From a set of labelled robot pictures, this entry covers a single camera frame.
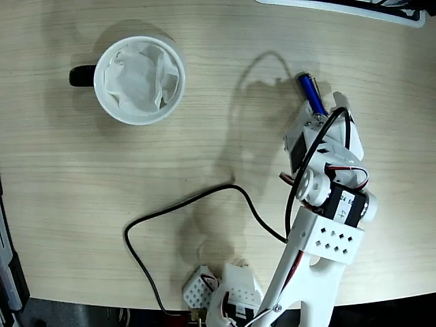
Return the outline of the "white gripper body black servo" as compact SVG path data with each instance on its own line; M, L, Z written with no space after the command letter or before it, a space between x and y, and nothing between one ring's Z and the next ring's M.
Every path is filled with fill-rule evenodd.
M295 122L284 135L284 146L290 160L292 177L296 177L307 151L326 121L326 116L313 115L311 126L297 126ZM353 123L349 147L345 146L345 119L340 117L317 146L308 167L314 174L324 173L336 183L361 190L369 181L369 173L362 164L363 156L364 151Z

